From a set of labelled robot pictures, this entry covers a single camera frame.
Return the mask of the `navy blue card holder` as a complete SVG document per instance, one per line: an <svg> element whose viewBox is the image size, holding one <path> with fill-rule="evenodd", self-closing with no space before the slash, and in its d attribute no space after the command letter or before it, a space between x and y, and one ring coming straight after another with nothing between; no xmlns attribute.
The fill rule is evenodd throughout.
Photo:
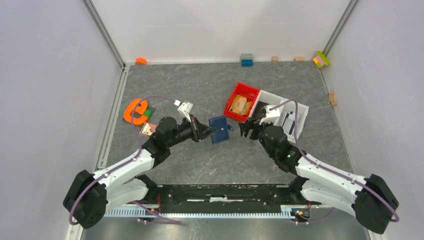
<svg viewBox="0 0 424 240"><path fill-rule="evenodd" d="M234 127L228 123L225 115L216 116L208 120L209 126L215 129L211 134L211 142L213 145L219 144L230 139L230 131L234 131Z"/></svg>

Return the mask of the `green toy block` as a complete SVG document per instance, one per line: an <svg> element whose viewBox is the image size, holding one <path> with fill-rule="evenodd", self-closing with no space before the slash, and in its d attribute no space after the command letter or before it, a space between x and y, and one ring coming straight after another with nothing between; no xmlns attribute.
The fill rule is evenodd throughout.
<svg viewBox="0 0 424 240"><path fill-rule="evenodd" d="M143 112L143 116L145 116L145 117L147 117L147 118L150 118L150 117L153 115L153 113L154 113L154 111L153 111L153 110L151 110L151 109L146 109L146 110Z"/></svg>

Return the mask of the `white plastic bin left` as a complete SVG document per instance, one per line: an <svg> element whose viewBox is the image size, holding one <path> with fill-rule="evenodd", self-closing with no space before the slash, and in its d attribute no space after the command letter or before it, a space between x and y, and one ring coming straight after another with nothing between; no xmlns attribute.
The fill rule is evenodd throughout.
<svg viewBox="0 0 424 240"><path fill-rule="evenodd" d="M251 118L254 115L255 109L257 108L259 102L267 103L268 105L278 105L283 103L285 100L286 98L282 96L278 96L261 89L251 105L251 110L248 117Z"/></svg>

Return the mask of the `green pink toy brick stack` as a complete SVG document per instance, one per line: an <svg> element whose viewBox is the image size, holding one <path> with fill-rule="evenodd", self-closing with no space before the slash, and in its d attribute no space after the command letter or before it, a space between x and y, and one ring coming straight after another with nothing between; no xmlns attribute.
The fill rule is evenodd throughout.
<svg viewBox="0 0 424 240"><path fill-rule="evenodd" d="M316 52L316 56L312 59L312 61L319 69L331 64L330 60L321 51Z"/></svg>

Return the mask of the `black white cards in bin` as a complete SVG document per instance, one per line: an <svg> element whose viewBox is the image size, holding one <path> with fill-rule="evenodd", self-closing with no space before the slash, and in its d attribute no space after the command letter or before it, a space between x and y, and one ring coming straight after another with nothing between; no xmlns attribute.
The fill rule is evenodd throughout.
<svg viewBox="0 0 424 240"><path fill-rule="evenodd" d="M302 116L300 114L297 114L297 130L296 133L300 133L300 123L301 123ZM283 128L283 132L287 135L294 136L294 129L295 129L295 112L293 111L286 111L282 113L282 122L281 127Z"/></svg>

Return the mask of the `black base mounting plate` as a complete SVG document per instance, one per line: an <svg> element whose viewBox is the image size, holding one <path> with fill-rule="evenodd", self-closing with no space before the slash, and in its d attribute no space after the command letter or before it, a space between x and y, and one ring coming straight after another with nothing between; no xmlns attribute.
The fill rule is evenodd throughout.
<svg viewBox="0 0 424 240"><path fill-rule="evenodd" d="M139 203L164 214L271 214L309 202L287 184L163 184Z"/></svg>

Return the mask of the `flat tan wooden block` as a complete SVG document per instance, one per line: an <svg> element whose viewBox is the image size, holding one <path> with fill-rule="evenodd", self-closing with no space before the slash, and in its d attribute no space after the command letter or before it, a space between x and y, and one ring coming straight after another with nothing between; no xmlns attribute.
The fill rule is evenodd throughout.
<svg viewBox="0 0 424 240"><path fill-rule="evenodd" d="M296 56L294 58L294 61L296 61L296 62L303 62L303 61L305 61L305 58L303 56Z"/></svg>

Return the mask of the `white plastic bin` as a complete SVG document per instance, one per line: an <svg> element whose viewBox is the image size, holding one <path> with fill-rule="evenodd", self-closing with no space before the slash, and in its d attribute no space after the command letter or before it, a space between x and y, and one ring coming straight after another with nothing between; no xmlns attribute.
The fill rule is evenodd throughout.
<svg viewBox="0 0 424 240"><path fill-rule="evenodd" d="M251 110L248 117L251 118L254 115L255 109L257 108L259 102L267 103L268 105L278 105L283 103L285 100L286 98L282 96L278 96L261 89L251 105Z"/></svg>
<svg viewBox="0 0 424 240"><path fill-rule="evenodd" d="M290 101L281 105L278 109L281 115L274 124L283 128L283 132L287 135L289 142L295 143L304 128L309 107Z"/></svg>

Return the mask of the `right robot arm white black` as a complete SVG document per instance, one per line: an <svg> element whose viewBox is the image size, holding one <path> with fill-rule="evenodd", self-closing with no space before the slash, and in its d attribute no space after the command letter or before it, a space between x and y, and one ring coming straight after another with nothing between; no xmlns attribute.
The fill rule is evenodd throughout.
<svg viewBox="0 0 424 240"><path fill-rule="evenodd" d="M272 123L247 120L238 125L241 137L257 140L280 170L296 176L288 191L293 203L307 200L331 206L380 235L389 223L400 220L399 201L382 177L356 175L326 164L290 143L283 128Z"/></svg>

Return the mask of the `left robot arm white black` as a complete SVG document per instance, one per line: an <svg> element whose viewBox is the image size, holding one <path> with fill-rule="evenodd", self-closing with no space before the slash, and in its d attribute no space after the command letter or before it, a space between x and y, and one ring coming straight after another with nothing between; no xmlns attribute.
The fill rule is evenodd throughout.
<svg viewBox="0 0 424 240"><path fill-rule="evenodd" d="M173 117L163 117L134 153L103 170L82 170L75 176L62 203L69 212L69 223L89 229L116 207L138 200L153 203L157 190L137 176L163 163L170 156L171 147L186 140L198 143L214 132L213 127L199 122L192 114L180 124Z"/></svg>

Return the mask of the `orange round cap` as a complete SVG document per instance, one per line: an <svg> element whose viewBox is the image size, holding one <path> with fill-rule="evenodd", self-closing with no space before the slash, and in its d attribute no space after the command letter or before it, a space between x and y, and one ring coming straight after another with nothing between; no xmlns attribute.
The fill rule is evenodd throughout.
<svg viewBox="0 0 424 240"><path fill-rule="evenodd" d="M144 59L143 57L138 57L135 59L134 62L135 65L146 65L147 64L147 60Z"/></svg>

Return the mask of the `curved tan wooden piece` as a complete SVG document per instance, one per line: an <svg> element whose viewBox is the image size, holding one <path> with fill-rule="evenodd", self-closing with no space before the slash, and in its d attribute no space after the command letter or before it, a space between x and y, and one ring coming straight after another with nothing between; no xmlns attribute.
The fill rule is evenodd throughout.
<svg viewBox="0 0 424 240"><path fill-rule="evenodd" d="M333 92L329 92L328 93L328 101L329 101L329 104L330 104L330 106L332 108L334 108L334 107L337 106L337 102L336 102L336 99L335 99L335 94Z"/></svg>

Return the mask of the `white plastic bin right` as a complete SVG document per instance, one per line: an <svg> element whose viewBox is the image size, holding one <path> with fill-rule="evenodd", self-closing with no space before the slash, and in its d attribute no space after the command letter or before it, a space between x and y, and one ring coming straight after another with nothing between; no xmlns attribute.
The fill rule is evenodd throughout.
<svg viewBox="0 0 424 240"><path fill-rule="evenodd" d="M309 107L290 101L281 105L278 109L281 115L274 124L283 128L283 132L287 135L289 142L295 143L304 128Z"/></svg>

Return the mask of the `blue grey toy brick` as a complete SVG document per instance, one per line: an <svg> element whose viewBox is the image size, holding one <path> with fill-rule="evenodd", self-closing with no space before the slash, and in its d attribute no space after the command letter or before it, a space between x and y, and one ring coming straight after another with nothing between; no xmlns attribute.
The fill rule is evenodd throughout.
<svg viewBox="0 0 424 240"><path fill-rule="evenodd" d="M254 64L254 56L252 53L242 53L240 55L240 65L242 67L252 67Z"/></svg>

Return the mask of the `orange plastic letter shape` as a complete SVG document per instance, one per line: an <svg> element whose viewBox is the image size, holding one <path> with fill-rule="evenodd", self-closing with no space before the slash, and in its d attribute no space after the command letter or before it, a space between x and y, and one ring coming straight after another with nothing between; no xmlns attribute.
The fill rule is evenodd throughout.
<svg viewBox="0 0 424 240"><path fill-rule="evenodd" d="M124 110L123 119L128 123L133 123L135 126L141 126L148 121L149 116L145 114L148 109L147 100L136 98L132 100Z"/></svg>

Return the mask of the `red plastic bin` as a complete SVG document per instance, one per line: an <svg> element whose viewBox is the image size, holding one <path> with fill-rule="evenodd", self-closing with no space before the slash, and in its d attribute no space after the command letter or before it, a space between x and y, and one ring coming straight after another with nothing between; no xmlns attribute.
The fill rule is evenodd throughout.
<svg viewBox="0 0 424 240"><path fill-rule="evenodd" d="M225 104L223 114L238 122L245 122L253 112L259 93L258 88L238 82Z"/></svg>

